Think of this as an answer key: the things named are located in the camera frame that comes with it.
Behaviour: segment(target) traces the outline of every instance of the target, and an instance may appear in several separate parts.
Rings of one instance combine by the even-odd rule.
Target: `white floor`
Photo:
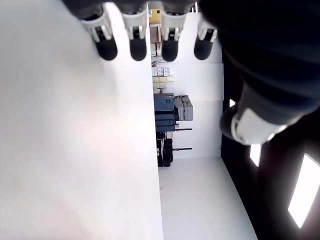
[[[220,157],[174,159],[159,168],[164,240],[256,240]]]

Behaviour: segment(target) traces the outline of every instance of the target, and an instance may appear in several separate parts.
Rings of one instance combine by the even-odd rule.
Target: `yellow box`
[[[154,83],[153,83],[153,87],[156,88],[156,89],[158,89],[158,88],[159,88],[159,83],[158,83],[158,82],[154,82]]]
[[[152,12],[152,16],[149,17],[149,22],[151,24],[161,23],[161,9],[160,8],[152,8],[151,12]]]
[[[167,82],[174,82],[175,81],[175,76],[167,76],[166,77]]]
[[[166,76],[159,76],[159,83],[166,83],[167,77]]]

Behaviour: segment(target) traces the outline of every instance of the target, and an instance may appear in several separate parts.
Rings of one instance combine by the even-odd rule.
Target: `ceiling light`
[[[261,153],[261,145],[252,144],[250,148],[250,158],[257,167],[259,167],[260,153]]]
[[[304,154],[298,181],[288,208],[299,228],[304,224],[320,186],[320,166]]]
[[[235,105],[236,103],[232,100],[232,99],[230,99],[230,101],[229,101],[229,107],[232,107],[233,105]]]

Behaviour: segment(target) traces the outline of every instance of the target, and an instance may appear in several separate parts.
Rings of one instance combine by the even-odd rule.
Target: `white wall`
[[[159,63],[170,68],[175,82],[167,83],[165,93],[189,95],[193,104],[193,121],[180,121],[180,128],[192,131],[173,133],[174,148],[192,150],[173,152],[174,159],[220,156],[221,131],[219,128],[224,100],[224,66],[221,45],[213,43],[208,59],[201,61],[194,55],[194,40],[198,31],[200,13],[188,13],[179,40],[178,56],[174,62]]]
[[[0,1],[0,239],[163,239],[151,60],[109,10],[112,62],[61,1]]]
[[[159,182],[165,240],[257,240],[220,157],[175,159]]]

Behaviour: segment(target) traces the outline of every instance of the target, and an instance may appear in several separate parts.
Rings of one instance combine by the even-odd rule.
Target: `white box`
[[[159,82],[159,89],[165,89],[167,87],[167,83],[166,82]]]
[[[165,76],[165,77],[170,76],[170,68],[163,69],[163,76]]]
[[[166,76],[158,76],[159,78],[159,83],[166,83],[167,82],[167,77]]]
[[[167,82],[174,82],[175,81],[175,76],[167,76],[166,77]]]
[[[162,67],[157,68],[157,76],[163,76],[164,75],[164,69]]]
[[[155,77],[155,76],[157,76],[158,74],[157,74],[157,68],[156,67],[153,67],[152,68],[152,77]]]
[[[159,88],[159,83],[158,83],[158,82],[154,82],[154,83],[153,83],[153,87],[156,88],[156,89],[158,89],[158,88]]]

